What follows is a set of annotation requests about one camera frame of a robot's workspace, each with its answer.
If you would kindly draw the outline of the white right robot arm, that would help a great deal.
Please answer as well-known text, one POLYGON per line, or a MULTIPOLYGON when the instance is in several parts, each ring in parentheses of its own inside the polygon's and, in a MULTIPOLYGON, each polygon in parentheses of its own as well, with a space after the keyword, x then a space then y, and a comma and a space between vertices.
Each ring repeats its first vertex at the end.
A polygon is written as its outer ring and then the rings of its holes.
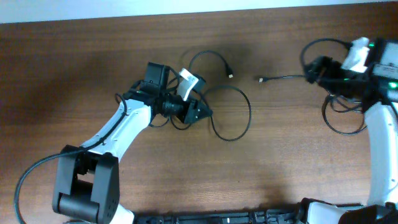
POLYGON ((322 111, 338 98, 354 103, 368 130, 371 186, 367 204, 341 208, 312 200, 303 209, 303 223, 397 223, 397 41, 361 37, 338 41, 348 51, 344 62, 320 56, 305 62, 307 44, 299 60, 309 83, 328 92, 322 111))

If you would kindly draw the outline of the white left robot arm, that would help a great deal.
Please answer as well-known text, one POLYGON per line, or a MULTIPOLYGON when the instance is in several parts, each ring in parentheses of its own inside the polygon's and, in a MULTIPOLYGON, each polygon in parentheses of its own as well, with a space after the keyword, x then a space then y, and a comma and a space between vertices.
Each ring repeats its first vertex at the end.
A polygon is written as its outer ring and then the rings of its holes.
POLYGON ((182 69, 171 88, 171 67, 148 63, 145 77, 119 96, 111 119, 81 146, 65 146, 58 160, 52 209, 85 223, 133 223, 134 214, 120 202, 119 163, 133 140, 156 115, 174 116, 184 124, 213 112, 190 96, 206 81, 182 69))

